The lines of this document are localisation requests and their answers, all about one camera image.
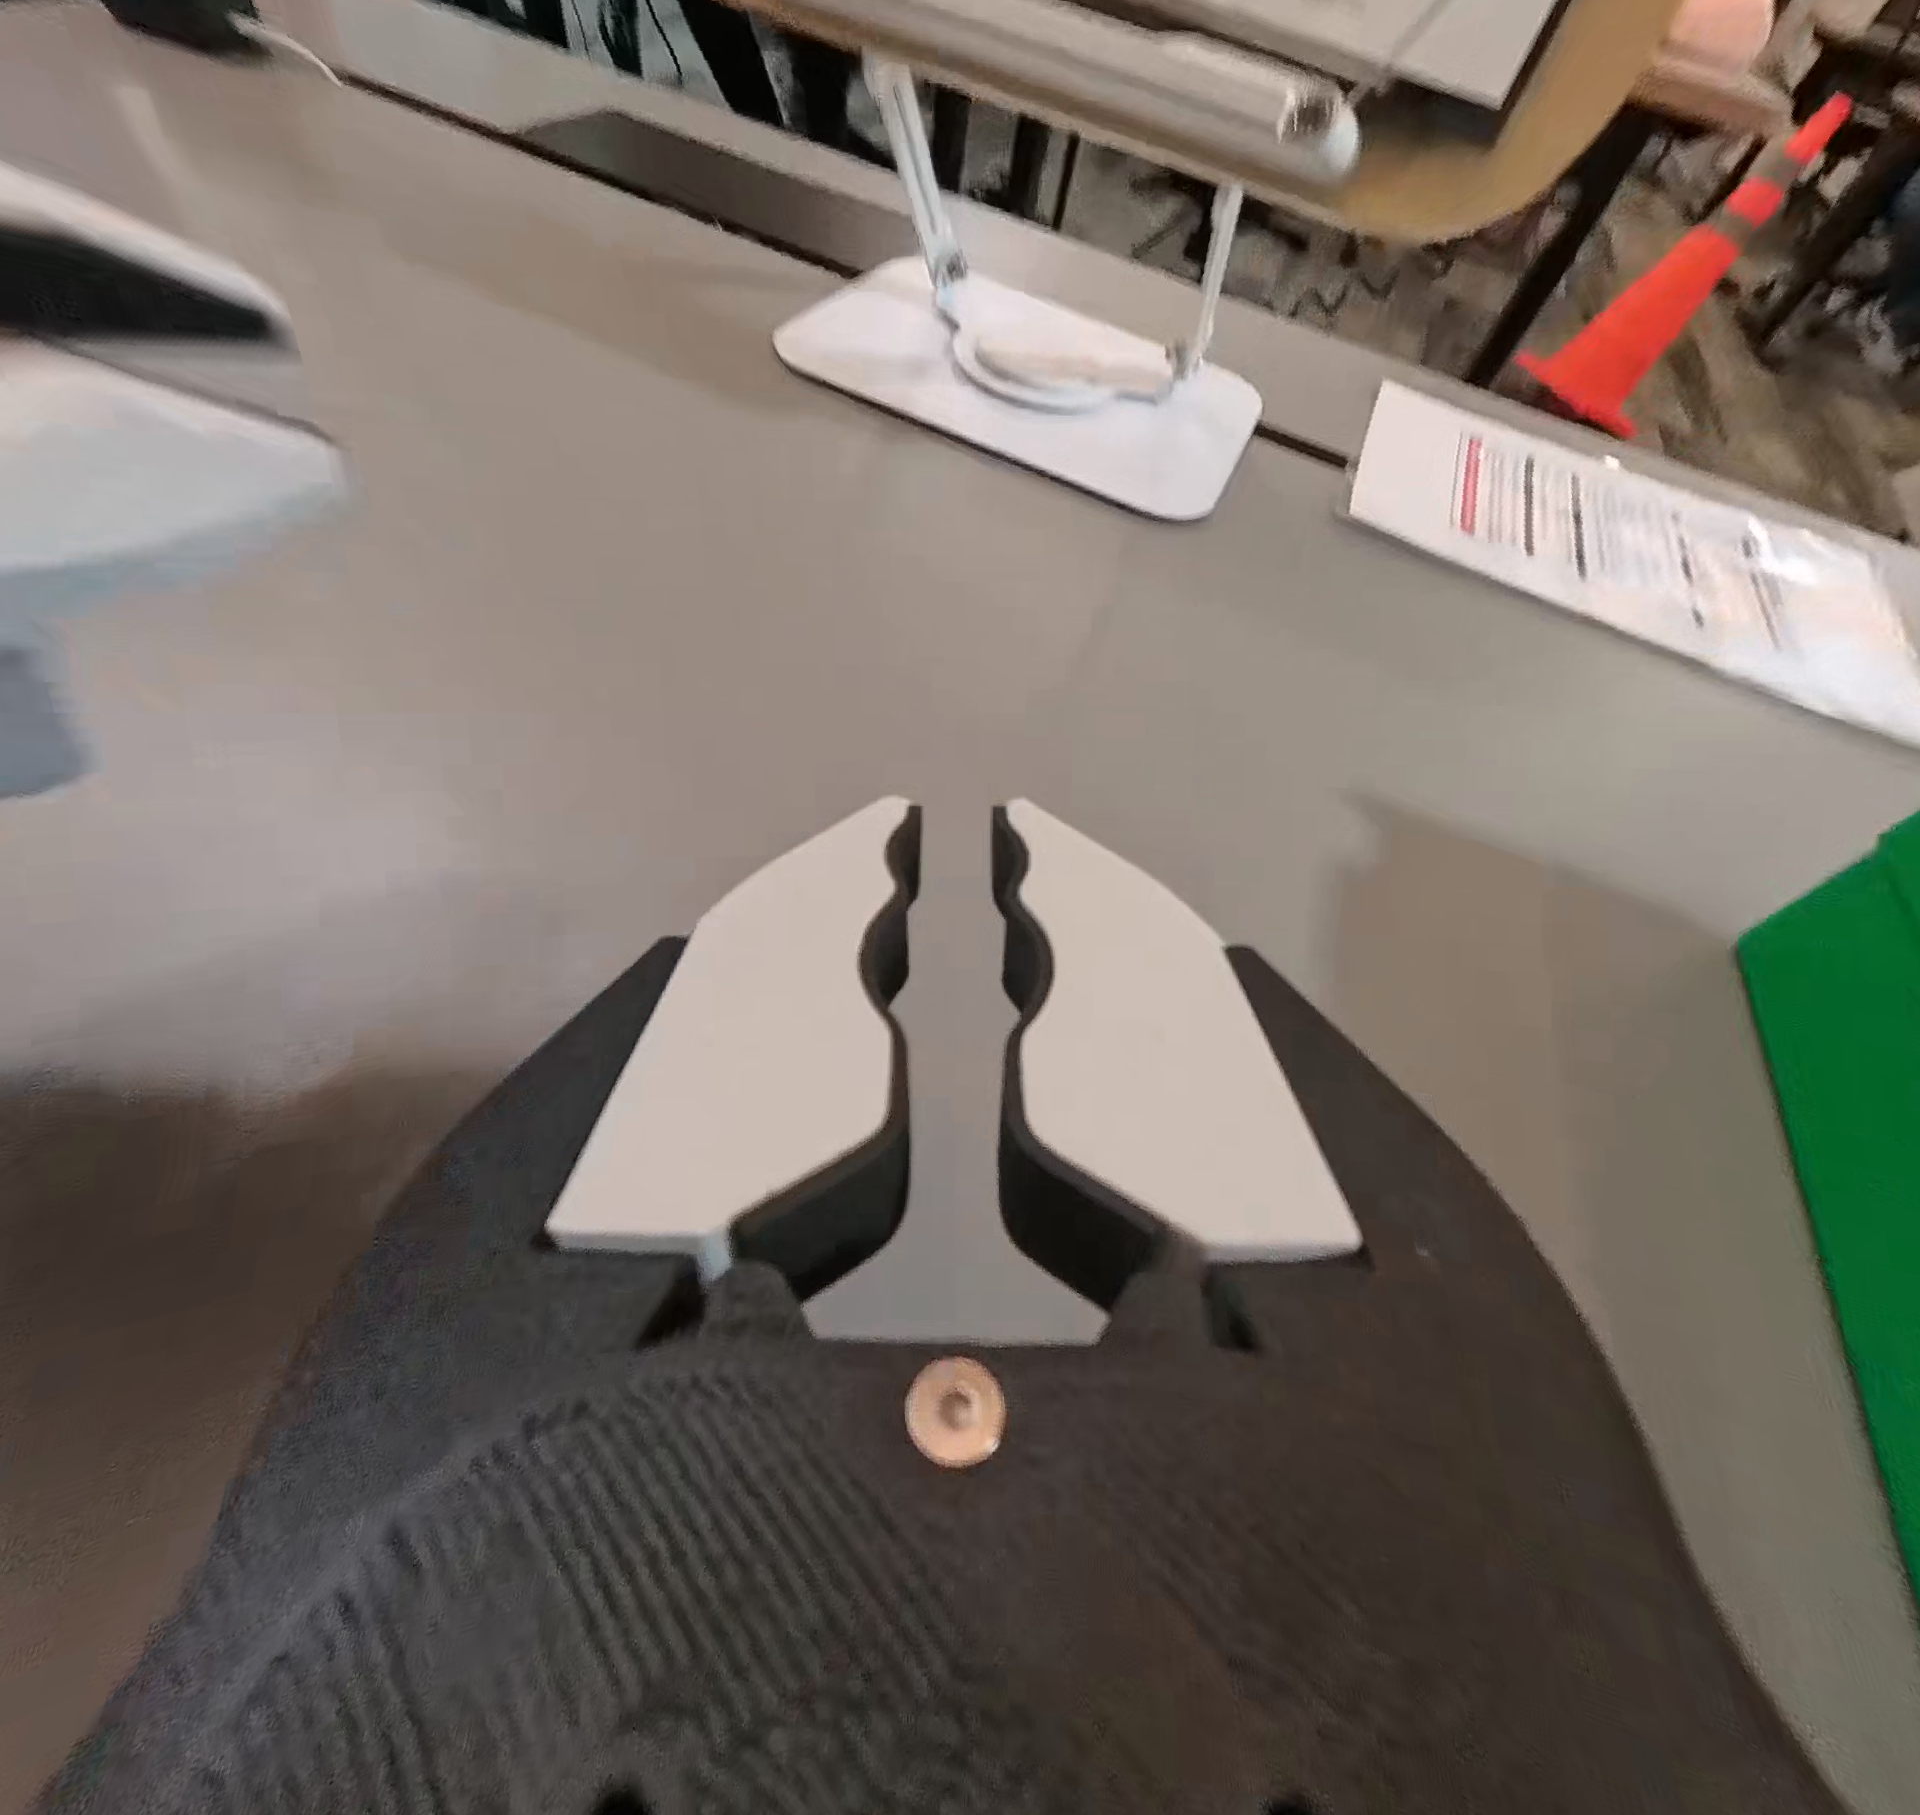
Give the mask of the white metal folding stand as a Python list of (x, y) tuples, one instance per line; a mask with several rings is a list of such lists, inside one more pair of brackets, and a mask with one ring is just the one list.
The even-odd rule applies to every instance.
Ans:
[[(1166, 524), (1208, 518), (1260, 420), (1210, 364), (1245, 186), (1339, 190), (1362, 108), (1416, 98), (1499, 126), (1565, 0), (780, 0), (859, 32), (914, 252), (773, 334), (805, 382)], [(1221, 164), (1197, 306), (1144, 340), (969, 266), (903, 52), (1063, 100)]]

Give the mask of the tan rounded board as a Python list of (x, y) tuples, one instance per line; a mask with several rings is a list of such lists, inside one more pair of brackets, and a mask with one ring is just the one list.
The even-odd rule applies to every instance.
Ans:
[(1254, 200), (1388, 244), (1446, 242), (1544, 196), (1637, 92), (1682, 0), (1565, 0), (1539, 60), (1502, 124), (1475, 146), (1386, 100), (1358, 112), (1362, 152), (1339, 184), (1317, 188), (1278, 166), (1237, 164), (1169, 120), (1095, 106), (1046, 84), (1022, 56), (960, 54), (948, 34), (889, 30), (787, 0), (716, 0), (848, 52), (899, 58), (916, 76), (992, 100), (1057, 132), (1090, 138), (1204, 180), (1235, 178)]

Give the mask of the green mat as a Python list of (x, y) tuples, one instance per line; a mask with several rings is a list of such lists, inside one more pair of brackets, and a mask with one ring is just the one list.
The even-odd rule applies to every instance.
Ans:
[(1918, 820), (1736, 958), (1908, 1588), (1918, 1588)]

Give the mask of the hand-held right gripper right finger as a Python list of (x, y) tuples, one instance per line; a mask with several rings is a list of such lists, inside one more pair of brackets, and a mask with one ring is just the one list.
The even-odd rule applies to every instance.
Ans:
[(1362, 1258), (1354, 1206), (1211, 924), (1031, 800), (993, 810), (990, 872), (1013, 1012), (997, 1124), (1013, 1248), (1093, 1306), (1163, 1260)]

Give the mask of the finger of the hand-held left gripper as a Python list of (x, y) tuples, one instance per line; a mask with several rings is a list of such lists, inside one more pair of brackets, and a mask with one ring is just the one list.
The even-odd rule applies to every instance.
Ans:
[(33, 340), (293, 340), (279, 296), (237, 264), (7, 164), (2, 328)]
[(303, 426), (43, 344), (4, 344), (7, 618), (64, 618), (214, 570), (343, 496), (339, 454)]

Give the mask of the orange traffic cone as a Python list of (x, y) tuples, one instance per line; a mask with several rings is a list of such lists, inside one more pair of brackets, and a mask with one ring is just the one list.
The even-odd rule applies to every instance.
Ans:
[(1635, 436), (1624, 404), (1691, 324), (1789, 190), (1850, 122), (1856, 102), (1831, 94), (1808, 122), (1768, 144), (1715, 212), (1547, 356), (1512, 366), (1533, 406), (1617, 440)]

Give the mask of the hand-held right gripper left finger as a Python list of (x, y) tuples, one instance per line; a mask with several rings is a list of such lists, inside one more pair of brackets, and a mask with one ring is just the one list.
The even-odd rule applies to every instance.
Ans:
[(918, 864), (919, 810), (881, 798), (698, 920), (551, 1204), (559, 1252), (829, 1284), (885, 1244), (908, 1186), (891, 1004)]

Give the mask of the laminated paper sheet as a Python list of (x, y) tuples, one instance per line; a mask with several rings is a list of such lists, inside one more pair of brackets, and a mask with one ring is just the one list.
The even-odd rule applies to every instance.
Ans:
[(1381, 384), (1347, 516), (1788, 706), (1918, 746), (1918, 666), (1852, 542)]

